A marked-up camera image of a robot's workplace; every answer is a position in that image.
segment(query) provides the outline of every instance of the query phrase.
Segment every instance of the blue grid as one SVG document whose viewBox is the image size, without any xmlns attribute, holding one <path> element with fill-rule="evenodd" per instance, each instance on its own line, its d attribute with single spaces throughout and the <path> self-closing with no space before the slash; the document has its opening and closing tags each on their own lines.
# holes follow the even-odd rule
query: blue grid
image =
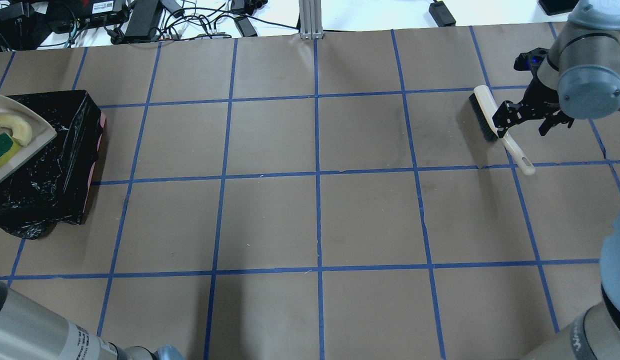
<svg viewBox="0 0 620 360">
<path fill-rule="evenodd" d="M 552 23 L 548 23 L 550 30 L 552 30 L 553 36 L 557 37 L 556 31 L 552 25 Z M 484 79 L 486 84 L 490 87 L 491 90 L 504 90 L 504 89 L 525 89 L 526 85 L 521 86 L 491 86 L 488 78 L 488 73 L 486 72 L 486 68 L 484 66 L 484 62 L 482 59 L 482 55 L 480 52 L 479 44 L 477 43 L 477 39 L 472 27 L 469 27 L 470 34 L 472 35 L 472 39 L 475 45 L 476 54 L 479 59 L 479 64 L 481 66 L 481 70 L 483 71 Z M 316 272 L 317 273 L 317 283 L 318 283 L 318 320 L 319 320 L 319 358 L 324 360 L 325 358 L 325 342 L 324 342 L 324 308 L 323 308 L 323 272 L 339 272 L 339 271 L 392 271 L 392 270 L 427 270 L 429 273 L 429 281 L 431 286 L 431 296 L 433 301 L 433 312 L 435 315 L 436 322 L 436 332 L 439 342 L 439 350 L 440 355 L 443 359 L 446 358 L 445 354 L 445 342 L 444 342 L 444 334 L 441 328 L 441 316 L 440 310 L 438 306 L 438 298 L 436 292 L 436 281 L 434 275 L 434 269 L 464 269 L 464 268 L 491 268 L 491 267 L 537 267 L 540 273 L 541 284 L 543 285 L 543 289 L 545 292 L 548 311 L 550 313 L 550 317 L 552 319 L 552 324 L 554 326 L 554 330 L 558 331 L 559 326 L 557 325 L 556 315 L 553 309 L 552 298 L 550 296 L 550 291 L 548 290 L 548 284 L 546 282 L 546 278 L 544 275 L 543 266 L 546 265 L 573 265 L 573 264 L 598 264 L 598 259 L 546 259 L 542 260 L 539 255 L 539 251 L 536 246 L 536 241 L 534 238 L 534 231 L 532 228 L 532 224 L 530 223 L 530 219 L 527 212 L 527 207 L 525 205 L 525 199 L 523 195 L 523 191 L 521 190 L 521 185 L 518 179 L 518 174 L 516 173 L 516 164 L 512 161 L 512 158 L 508 155 L 508 163 L 507 164 L 493 164 L 489 166 L 418 166 L 417 157 L 415 154 L 415 146 L 413 144 L 412 137 L 412 128 L 410 124 L 410 117 L 408 112 L 408 101 L 407 94 L 419 94 L 419 93 L 430 93 L 430 92 L 463 92 L 463 91 L 472 91 L 472 88 L 441 88 L 441 89 L 406 89 L 404 84 L 404 76 L 401 66 L 401 60 L 399 55 L 399 47 L 397 45 L 397 40 L 395 38 L 394 30 L 390 31 L 392 36 L 392 44 L 394 47 L 394 54 L 396 58 L 397 70 L 399 72 L 399 80 L 401 83 L 400 91 L 372 91 L 372 92 L 360 92 L 360 93 L 327 93 L 327 94 L 319 94 L 319 62 L 318 62 L 318 50 L 317 50 L 317 41 L 314 41 L 314 94 L 308 95 L 296 95 L 296 96 L 271 96 L 271 97 L 255 97 L 255 98 L 233 98 L 233 85 L 235 78 L 235 68 L 236 68 L 236 60 L 237 60 L 237 39 L 234 40 L 234 48 L 232 53 L 232 69 L 230 75 L 230 91 L 228 94 L 228 98 L 224 99 L 212 99 L 212 100 L 191 100 L 191 101 L 173 101 L 173 102 L 151 102 L 150 98 L 152 96 L 152 89 L 155 81 L 155 76 L 157 73 L 157 66 L 160 60 L 161 53 L 161 44 L 158 44 L 156 57 L 154 61 L 154 66 L 152 69 L 152 76 L 150 79 L 150 85 L 147 93 L 147 98 L 144 103 L 135 103 L 135 104 L 113 104 L 113 105 L 103 105 L 102 109 L 112 109 L 112 108 L 126 108 L 126 107 L 143 107 L 143 118 L 141 120 L 141 126 L 137 138 L 136 148 L 134 150 L 134 158 L 132 160 L 132 169 L 130 172 L 130 176 L 128 180 L 106 180 L 100 182 L 93 182 L 93 186 L 107 186 L 107 185 L 123 185 L 127 184 L 127 192 L 125 195 L 125 201 L 122 208 L 122 213 L 120 217 L 120 223 L 118 226 L 118 231 L 116 234 L 116 242 L 115 248 L 113 251 L 113 256 L 111 260 L 111 267 L 108 273 L 80 273 L 80 274 L 45 274 L 45 275 L 16 275 L 16 269 L 19 264 L 19 260 L 22 254 L 22 251 L 25 246 L 25 240 L 22 239 L 19 244 L 19 249 L 15 256 L 15 260 L 13 263 L 12 271 L 10 275 L 0 276 L 0 280 L 5 280 L 8 284 L 11 284 L 14 280 L 51 280 L 51 279 L 107 279 L 106 291 L 104 294 L 104 300 L 102 304 L 102 311 L 99 318 L 99 326 L 97 330 L 97 334 L 103 330 L 104 319 L 107 312 L 107 306 L 109 301 L 109 295 L 112 286 L 113 279 L 121 279 L 121 278 L 161 278 L 161 277 L 179 277 L 179 276 L 210 276 L 211 277 L 211 285 L 209 290 L 209 304 L 208 304 L 208 314 L 207 314 L 207 324 L 206 324 L 206 335 L 204 341 L 204 358 L 209 358 L 210 354 L 210 335 L 212 332 L 212 320 L 213 320 L 213 312 L 214 312 L 214 294 L 216 289 L 216 277 L 217 276 L 230 276 L 230 275 L 243 275 L 243 274 L 281 274 L 281 273 L 307 273 L 307 272 Z M 8 71 L 15 57 L 15 52 L 10 56 L 10 60 L 6 66 L 6 69 L 3 73 L 3 76 L 0 80 L 0 90 L 8 75 Z M 84 61 L 86 59 L 86 55 L 88 54 L 88 48 L 84 48 L 83 55 L 81 58 L 81 62 L 79 64 L 79 68 L 77 69 L 76 77 L 74 79 L 74 83 L 72 85 L 72 89 L 76 89 L 77 83 L 79 82 L 79 77 L 81 75 L 81 71 L 84 65 Z M 365 170 L 321 170 L 320 162 L 319 162 L 319 99 L 321 98 L 337 98 L 337 97 L 356 97 L 356 96 L 383 96 L 383 95 L 401 95 L 403 100 L 403 109 L 404 116 L 406 121 L 406 129 L 408 131 L 408 143 L 410 146 L 410 155 L 412 158 L 412 167 L 410 168 L 383 168 L 383 169 L 365 169 Z M 315 157 L 316 157 L 316 171 L 305 171 L 305 172 L 283 172 L 283 173 L 253 173 L 253 174 L 243 174 L 243 175 L 226 175 L 227 162 L 228 162 L 228 143 L 230 139 L 230 120 L 232 115 L 232 104 L 233 102 L 245 102 L 245 101 L 270 101 L 270 100 L 292 100 L 292 99 L 308 99 L 314 98 L 314 108 L 315 108 Z M 223 170 L 221 175 L 219 176 L 204 176 L 204 177 L 165 177 L 165 178 L 135 178 L 135 170 L 137 165 L 137 158 L 139 155 L 139 148 L 141 145 L 141 140 L 143 137 L 144 125 L 146 121 L 146 117 L 148 114 L 149 107 L 160 107 L 167 105 L 187 105 L 187 104 L 203 104 L 203 103 L 227 103 L 228 104 L 228 112 L 227 112 L 227 122 L 226 122 L 226 132 L 225 132 L 225 145 L 223 152 Z M 595 134 L 595 137 L 600 145 L 601 151 L 604 155 L 604 160 L 602 161 L 571 161 L 571 162 L 536 162 L 534 165 L 537 167 L 557 167 L 557 166 L 592 166 L 592 165 L 608 165 L 611 169 L 612 176 L 616 181 L 620 192 L 620 180 L 617 176 L 614 164 L 620 164 L 620 159 L 613 160 L 607 158 L 607 153 L 605 150 L 604 143 L 599 135 L 599 132 L 596 128 L 594 121 L 589 121 L 592 131 Z M 424 212 L 424 203 L 422 199 L 422 192 L 420 187 L 420 172 L 429 172 L 429 171 L 455 171 L 455 170 L 477 170 L 477 169 L 510 169 L 512 171 L 513 181 L 515 182 L 516 191 L 518 194 L 518 198 L 520 200 L 520 204 L 522 207 L 522 211 L 525 218 L 525 223 L 527 225 L 527 230 L 529 232 L 529 237 L 532 245 L 532 249 L 534 251 L 535 260 L 522 260 L 522 261 L 498 261 L 498 262 L 455 262 L 455 263 L 436 263 L 433 262 L 429 239 L 427 233 L 427 227 L 425 223 L 425 212 Z M 321 247 L 321 176 L 330 176 L 330 175 L 338 175 L 338 174 L 369 174 L 369 173 L 408 173 L 411 172 L 414 174 L 415 178 L 415 191 L 417 192 L 417 199 L 419 202 L 419 212 L 420 212 L 420 221 L 422 225 L 422 233 L 424 239 L 424 248 L 426 251 L 426 263 L 424 264 L 383 264 L 383 265 L 362 265 L 362 266 L 323 266 L 322 264 L 322 247 Z M 256 268 L 256 269 L 228 269 L 228 270 L 219 270 L 217 269 L 217 260 L 219 255 L 219 239 L 221 235 L 221 221 L 223 215 L 223 201 L 224 201 L 224 188 L 225 188 L 225 180 L 228 179 L 246 179 L 246 178 L 276 178 L 276 177 L 287 177 L 287 176 L 314 176 L 316 178 L 316 206 L 317 206 L 317 266 L 315 267 L 287 267 L 287 268 Z M 203 270 L 203 271 L 158 271 L 158 272 L 128 272 L 128 273 L 117 273 L 115 272 L 116 261 L 118 257 L 118 250 L 121 241 L 121 234 L 123 231 L 125 217 L 127 213 L 128 200 L 130 198 L 130 194 L 132 192 L 132 187 L 135 183 L 156 183 L 156 182 L 188 182 L 188 181 L 206 181 L 206 180 L 221 180 L 220 185 L 220 196 L 219 196 L 219 204 L 218 204 L 218 212 L 217 212 L 217 222 L 216 222 L 216 234 L 214 239 L 214 255 L 212 262 L 211 270 Z"/>
</svg>

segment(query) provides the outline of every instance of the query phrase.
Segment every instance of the metal pole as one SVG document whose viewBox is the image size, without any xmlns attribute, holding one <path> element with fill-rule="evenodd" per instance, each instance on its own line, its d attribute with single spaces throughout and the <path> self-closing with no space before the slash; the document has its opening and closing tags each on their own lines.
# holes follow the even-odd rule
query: metal pole
<svg viewBox="0 0 620 360">
<path fill-rule="evenodd" d="M 299 0 L 299 19 L 301 39 L 324 38 L 324 28 L 321 25 L 321 0 Z"/>
</svg>

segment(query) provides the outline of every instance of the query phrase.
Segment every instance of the blue tape line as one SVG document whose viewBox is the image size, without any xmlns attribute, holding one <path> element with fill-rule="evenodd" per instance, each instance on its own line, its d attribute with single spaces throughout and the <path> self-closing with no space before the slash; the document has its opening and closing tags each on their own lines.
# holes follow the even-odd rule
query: blue tape line
<svg viewBox="0 0 620 360">
<path fill-rule="evenodd" d="M 319 46 L 312 42 L 314 62 L 314 167 L 316 184 L 316 262 L 317 262 L 317 310 L 319 316 L 319 360 L 326 358 L 326 337 L 324 326 L 324 259 L 321 247 L 321 164 L 319 152 Z"/>
<path fill-rule="evenodd" d="M 319 98 L 356 98 L 361 96 L 381 96 L 381 95 L 399 95 L 401 91 L 368 91 L 368 92 L 349 92 L 349 93 L 317 93 L 315 96 Z"/>
<path fill-rule="evenodd" d="M 481 49 L 479 48 L 479 43 L 477 42 L 477 37 L 475 36 L 475 30 L 472 26 L 469 27 L 470 35 L 472 36 L 472 42 L 474 43 L 474 49 L 476 50 L 477 58 L 479 59 L 479 64 L 481 65 L 481 71 L 483 72 L 483 78 L 488 87 L 491 88 L 490 79 L 488 78 L 488 72 L 486 71 L 486 66 L 484 66 L 484 60 L 481 55 Z M 537 240 L 535 239 L 534 231 L 532 230 L 532 224 L 530 222 L 530 215 L 528 214 L 528 208 L 526 206 L 526 201 L 523 196 L 523 191 L 521 189 L 521 183 L 519 181 L 519 176 L 517 175 L 517 167 L 515 166 L 514 161 L 512 160 L 511 154 L 506 151 L 506 155 L 508 156 L 508 163 L 511 166 L 512 178 L 514 180 L 514 184 L 516 187 L 516 194 L 518 195 L 518 201 L 521 205 L 521 210 L 523 211 L 523 217 L 525 219 L 525 226 L 527 227 L 527 233 L 530 237 L 530 245 L 532 246 L 532 252 L 534 253 L 534 260 L 537 265 L 537 269 L 539 271 L 539 278 L 541 279 L 541 285 L 543 286 L 543 292 L 545 294 L 545 301 L 548 306 L 548 312 L 550 312 L 550 319 L 552 320 L 552 326 L 554 328 L 554 332 L 559 332 L 559 323 L 557 322 L 557 315 L 555 314 L 555 306 L 553 305 L 552 296 L 550 296 L 550 289 L 548 288 L 548 281 L 546 280 L 546 272 L 544 271 L 543 264 L 541 263 L 541 256 L 539 255 L 539 249 L 537 248 Z"/>
<path fill-rule="evenodd" d="M 200 180 L 220 180 L 221 176 L 184 176 L 184 177 L 157 177 L 135 178 L 132 183 L 166 183 L 166 182 L 196 182 Z"/>
<path fill-rule="evenodd" d="M 603 145 L 603 140 L 601 139 L 601 135 L 595 126 L 594 121 L 589 118 L 588 123 L 590 128 L 592 129 L 592 133 L 594 133 L 594 137 L 596 138 L 596 142 L 598 143 L 598 147 L 601 149 L 601 153 L 603 153 L 603 158 L 608 159 L 608 151 L 606 150 L 606 146 Z"/>
<path fill-rule="evenodd" d="M 102 185 L 122 185 L 129 183 L 128 180 L 105 180 L 105 181 L 93 181 L 90 183 L 93 187 L 100 187 Z"/>
<path fill-rule="evenodd" d="M 429 264 L 397 264 L 397 265 L 344 265 L 324 266 L 323 271 L 397 271 L 397 270 L 428 270 Z"/>
<path fill-rule="evenodd" d="M 468 27 L 470 30 L 470 36 L 472 36 L 472 43 L 474 43 L 474 50 L 476 51 L 477 58 L 479 59 L 479 65 L 481 66 L 481 72 L 483 73 L 483 79 L 485 80 L 485 84 L 488 88 L 492 89 L 492 85 L 490 85 L 490 79 L 488 78 L 488 71 L 486 71 L 486 65 L 484 64 L 484 58 L 481 56 L 481 51 L 479 50 L 479 43 L 477 42 L 477 36 L 475 35 L 475 29 L 470 25 Z"/>
<path fill-rule="evenodd" d="M 431 93 L 431 92 L 460 92 L 460 91 L 473 91 L 473 88 L 443 88 L 443 89 L 416 89 L 416 90 L 406 90 L 404 93 L 406 94 L 421 94 L 421 93 Z"/>
<path fill-rule="evenodd" d="M 550 32 L 552 32 L 552 37 L 557 39 L 557 30 L 555 30 L 555 26 L 552 25 L 552 22 L 548 21 L 548 27 L 550 27 Z"/>
<path fill-rule="evenodd" d="M 118 223 L 118 230 L 116 230 L 116 240 L 114 244 L 114 250 L 112 253 L 112 260 L 110 263 L 108 284 L 106 285 L 106 291 L 103 297 L 103 304 L 101 306 L 101 313 L 99 317 L 99 325 L 97 327 L 97 336 L 100 337 L 102 330 L 104 330 L 104 320 L 106 311 L 108 309 L 108 301 L 110 299 L 110 292 L 112 289 L 112 277 L 117 264 L 117 258 L 119 256 L 119 248 L 121 244 L 121 235 L 123 234 L 123 228 L 126 221 L 126 214 L 128 212 L 128 203 L 130 202 L 130 194 L 132 193 L 132 180 L 135 178 L 135 171 L 137 169 L 137 160 L 139 159 L 139 149 L 141 148 L 141 140 L 144 135 L 144 128 L 146 126 L 146 117 L 148 116 L 148 104 L 150 104 L 150 97 L 152 96 L 152 89 L 155 84 L 155 76 L 157 75 L 157 67 L 159 66 L 159 57 L 161 55 L 161 43 L 157 44 L 156 55 L 154 58 L 154 66 L 152 68 L 152 76 L 150 76 L 150 85 L 148 87 L 148 93 L 145 98 L 145 107 L 143 108 L 143 117 L 141 118 L 141 126 L 139 127 L 139 134 L 136 139 L 136 148 L 134 148 L 134 157 L 132 158 L 132 168 L 130 170 L 130 178 L 128 180 L 127 191 L 125 192 L 125 199 L 123 202 L 123 208 L 121 209 L 121 217 Z"/>
<path fill-rule="evenodd" d="M 550 259 L 539 261 L 543 265 L 579 265 L 598 264 L 599 259 Z M 536 267 L 536 260 L 492 261 L 492 262 L 442 262 L 435 264 L 379 264 L 379 265 L 336 265 L 306 266 L 282 268 L 251 268 L 251 269 L 217 269 L 217 276 L 235 276 L 249 274 L 284 274 L 311 272 L 353 272 L 353 271 L 402 271 L 428 269 L 468 269 L 468 268 L 502 268 L 502 267 Z M 149 271 L 123 273 L 57 273 L 37 275 L 4 275 L 0 280 L 52 280 L 52 279 L 126 279 L 126 278 L 170 278 L 185 276 L 211 276 L 212 270 L 194 271 Z"/>
<path fill-rule="evenodd" d="M 1 91 L 1 87 L 4 86 L 4 81 L 6 80 L 6 76 L 8 76 L 8 70 L 10 70 L 10 66 L 12 66 L 13 64 L 13 59 L 15 59 L 15 54 L 17 52 L 13 51 L 12 54 L 10 55 L 10 59 L 8 60 L 8 64 L 5 66 L 5 70 L 3 71 L 3 76 L 1 76 L 1 80 L 0 80 L 0 91 Z"/>
<path fill-rule="evenodd" d="M 115 273 L 112 278 L 129 279 L 129 278 L 178 278 L 182 276 L 209 276 L 212 271 L 159 271 L 159 272 L 128 272 Z"/>
<path fill-rule="evenodd" d="M 219 263 L 219 240 L 221 239 L 221 221 L 224 209 L 224 192 L 226 190 L 226 172 L 228 170 L 228 148 L 230 144 L 230 121 L 232 119 L 233 93 L 235 91 L 235 70 L 237 68 L 237 39 L 234 39 L 232 49 L 232 68 L 230 70 L 230 91 L 228 92 L 228 111 L 225 119 L 225 141 L 223 144 L 223 166 L 221 169 L 221 185 L 219 189 L 219 204 L 216 213 L 216 232 L 214 234 L 214 253 L 212 256 L 212 272 L 210 276 L 210 292 L 207 298 L 207 321 L 205 322 L 205 340 L 203 358 L 210 358 L 210 337 L 212 335 L 212 316 L 215 304 L 215 289 L 217 287 L 217 265 Z"/>
<path fill-rule="evenodd" d="M 408 145 L 410 146 L 410 157 L 412 158 L 412 166 L 414 172 L 414 182 L 416 186 L 417 192 L 417 200 L 419 203 L 419 216 L 421 221 L 421 232 L 423 234 L 423 245 L 426 253 L 426 261 L 429 265 L 428 274 L 429 274 L 429 282 L 430 282 L 430 292 L 432 296 L 432 306 L 436 324 L 436 337 L 438 338 L 438 349 L 441 355 L 441 358 L 445 360 L 446 358 L 446 347 L 443 338 L 443 329 L 441 326 L 441 315 L 439 308 L 439 299 L 437 295 L 437 285 L 434 276 L 434 269 L 432 268 L 432 255 L 430 249 L 430 241 L 428 238 L 428 229 L 426 228 L 425 222 L 425 212 L 424 212 L 424 199 L 422 196 L 422 186 L 419 178 L 419 169 L 417 156 L 415 153 L 415 144 L 413 142 L 413 129 L 410 123 L 410 113 L 408 111 L 408 98 L 406 97 L 406 82 L 404 81 L 404 71 L 401 66 L 401 57 L 399 56 L 399 46 L 397 46 L 397 37 L 395 36 L 395 30 L 390 30 L 390 35 L 392 36 L 392 47 L 394 48 L 394 57 L 396 59 L 396 67 L 399 71 L 399 82 L 401 83 L 401 98 L 403 100 L 403 115 L 405 117 L 405 127 L 408 136 Z"/>
<path fill-rule="evenodd" d="M 508 153 L 508 161 L 513 163 L 512 157 L 510 153 Z M 557 315 L 555 313 L 555 306 L 552 301 L 552 296 L 550 296 L 550 288 L 548 287 L 548 281 L 546 280 L 546 272 L 543 267 L 543 262 L 541 262 L 541 256 L 539 254 L 539 248 L 537 247 L 537 240 L 535 239 L 535 233 L 532 230 L 532 223 L 530 222 L 530 215 L 528 214 L 528 207 L 526 206 L 526 201 L 523 196 L 523 191 L 521 189 L 521 183 L 519 181 L 519 176 L 517 174 L 517 170 L 513 167 L 512 178 L 514 178 L 514 184 L 516 186 L 516 194 L 518 195 L 518 201 L 521 203 L 521 210 L 523 211 L 523 217 L 525 219 L 525 227 L 527 227 L 527 233 L 530 237 L 530 244 L 532 246 L 532 252 L 534 253 L 534 259 L 536 260 L 537 268 L 539 270 L 539 276 L 541 278 L 541 285 L 543 286 L 543 292 L 545 294 L 545 301 L 548 305 L 548 310 L 550 312 L 550 319 L 552 319 L 552 326 L 554 328 L 554 332 L 559 332 L 559 322 L 557 322 Z"/>
<path fill-rule="evenodd" d="M 412 171 L 415 171 L 415 169 L 411 167 L 368 168 L 368 169 L 360 169 L 360 170 L 326 170 L 326 171 L 321 171 L 321 175 L 410 173 Z"/>
<path fill-rule="evenodd" d="M 108 279 L 109 273 L 50 273 L 36 275 L 14 275 L 13 280 L 53 280 L 53 279 Z"/>
<path fill-rule="evenodd" d="M 72 90 L 77 89 L 77 83 L 79 82 L 79 76 L 81 76 L 81 70 L 84 68 L 84 61 L 86 61 L 86 55 L 88 55 L 88 48 L 83 48 L 83 55 L 81 56 L 81 62 L 79 63 L 79 68 L 76 71 L 76 76 L 74 76 L 74 82 L 72 83 Z"/>
<path fill-rule="evenodd" d="M 566 162 L 534 162 L 536 167 L 578 167 L 578 166 L 605 166 L 610 162 L 607 160 L 593 161 L 566 161 Z"/>
<path fill-rule="evenodd" d="M 596 137 L 596 142 L 598 142 L 598 146 L 601 149 L 601 153 L 603 153 L 603 158 L 608 159 L 608 151 L 606 150 L 606 146 L 604 145 L 603 140 L 601 139 L 601 135 L 599 133 L 599 130 L 597 130 L 596 124 L 591 118 L 589 118 L 588 121 L 589 121 L 590 128 L 592 129 L 592 133 L 594 134 L 594 137 Z M 619 174 L 617 173 L 617 170 L 615 169 L 615 167 L 612 165 L 612 162 L 608 161 L 607 164 L 610 167 L 612 178 L 614 178 L 614 182 L 616 183 L 616 188 L 619 190 L 619 194 L 620 194 Z"/>
<path fill-rule="evenodd" d="M 146 104 L 139 102 L 136 104 L 111 104 L 111 105 L 99 105 L 99 109 L 119 109 L 119 108 L 140 108 L 145 107 Z"/>
<path fill-rule="evenodd" d="M 503 89 L 526 89 L 526 85 L 520 86 L 494 86 L 493 90 Z M 406 94 L 421 94 L 432 92 L 463 92 L 472 91 L 473 88 L 440 88 L 440 89 L 407 89 L 406 91 L 371 91 L 371 92 L 351 92 L 351 93 L 317 93 L 316 95 L 290 95 L 290 96 L 265 96 L 265 97 L 244 97 L 233 98 L 234 103 L 244 103 L 249 101 L 271 101 L 271 100 L 298 100 L 298 99 L 310 99 L 310 98 L 356 98 L 362 96 L 383 96 L 383 95 L 400 95 Z M 215 98 L 212 100 L 184 100 L 184 101 L 163 101 L 163 102 L 150 102 L 150 107 L 164 107 L 170 105 L 191 105 L 191 104 L 208 104 L 208 103 L 227 103 L 227 98 Z M 100 109 L 117 109 L 117 108 L 134 108 L 145 107 L 145 103 L 135 104 L 108 104 L 99 105 Z"/>
<path fill-rule="evenodd" d="M 599 259 L 541 260 L 543 265 L 598 264 Z"/>
<path fill-rule="evenodd" d="M 287 176 L 314 176 L 314 171 L 246 173 L 243 175 L 227 175 L 226 179 L 284 178 Z"/>
<path fill-rule="evenodd" d="M 610 171 L 612 171 L 612 177 L 614 178 L 616 187 L 617 189 L 619 189 L 619 193 L 620 193 L 620 178 L 619 178 L 619 174 L 617 174 L 617 169 L 615 169 L 615 167 L 612 164 L 609 164 L 609 166 L 610 166 Z"/>
<path fill-rule="evenodd" d="M 566 162 L 535 162 L 536 167 L 570 167 L 570 166 L 606 166 L 620 164 L 620 160 L 593 160 L 593 161 L 566 161 Z M 455 170 L 478 170 L 478 169 L 509 169 L 518 168 L 516 164 L 493 164 L 486 166 L 476 165 L 450 165 L 450 166 L 424 166 L 417 167 L 418 172 L 429 171 L 455 171 Z M 322 170 L 321 175 L 341 175 L 341 174 L 380 174 L 380 173 L 410 173 L 415 171 L 413 168 L 368 168 L 353 170 Z M 316 171 L 299 172 L 272 172 L 272 173 L 244 173 L 237 175 L 226 175 L 227 179 L 255 179 L 255 178 L 285 178 L 292 176 L 315 176 Z M 184 177 L 155 177 L 155 178 L 135 178 L 133 183 L 164 183 L 164 182 L 196 182 L 204 180 L 220 180 L 221 175 L 210 176 L 184 176 Z M 93 181 L 92 186 L 99 187 L 104 185 L 128 184 L 129 180 L 102 180 Z"/>
<path fill-rule="evenodd" d="M 290 95 L 290 96 L 267 96 L 267 97 L 242 97 L 233 98 L 235 103 L 244 103 L 246 101 L 270 101 L 270 100 L 298 100 L 298 99 L 310 99 L 312 95 Z"/>
<path fill-rule="evenodd" d="M 21 239 L 21 242 L 19 243 L 19 250 L 17 250 L 17 255 L 14 257 L 14 263 L 12 264 L 12 270 L 10 271 L 10 276 L 12 278 L 8 280 L 8 287 L 13 284 L 13 278 L 17 273 L 17 267 L 19 266 L 19 260 L 22 258 L 22 251 L 24 251 L 25 244 L 26 239 Z"/>
<path fill-rule="evenodd" d="M 490 262 L 449 262 L 433 264 L 434 269 L 466 269 L 466 268 L 502 268 L 502 267 L 535 267 L 536 260 L 522 261 L 490 261 Z"/>
<path fill-rule="evenodd" d="M 186 101 L 161 101 L 151 102 L 150 107 L 166 107 L 168 105 L 193 105 L 193 104 L 215 104 L 215 103 L 227 103 L 227 98 L 214 98 L 212 100 L 186 100 Z"/>
<path fill-rule="evenodd" d="M 510 90 L 510 89 L 527 89 L 527 88 L 528 88 L 528 85 L 491 86 L 490 87 L 490 89 L 492 90 Z"/>
</svg>

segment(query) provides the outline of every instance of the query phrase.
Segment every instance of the table surface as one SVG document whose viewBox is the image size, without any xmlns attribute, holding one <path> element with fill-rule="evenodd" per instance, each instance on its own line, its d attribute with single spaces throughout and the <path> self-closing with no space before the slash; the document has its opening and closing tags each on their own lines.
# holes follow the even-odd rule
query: table surface
<svg viewBox="0 0 620 360">
<path fill-rule="evenodd" d="M 0 54 L 0 94 L 108 117 L 86 224 L 0 231 L 0 279 L 122 347 L 205 359 L 514 359 L 601 300 L 620 114 L 511 130 L 563 23 Z"/>
</svg>

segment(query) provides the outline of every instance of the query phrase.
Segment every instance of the sponge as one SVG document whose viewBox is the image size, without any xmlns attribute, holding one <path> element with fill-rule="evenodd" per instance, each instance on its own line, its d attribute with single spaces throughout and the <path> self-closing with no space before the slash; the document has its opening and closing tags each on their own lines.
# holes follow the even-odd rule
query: sponge
<svg viewBox="0 0 620 360">
<path fill-rule="evenodd" d="M 0 112 L 0 128 L 12 130 L 12 137 L 20 146 L 28 146 L 32 140 L 32 127 L 19 115 Z"/>
<path fill-rule="evenodd" d="M 22 148 L 12 136 L 0 134 L 0 167 L 10 160 Z"/>
</svg>

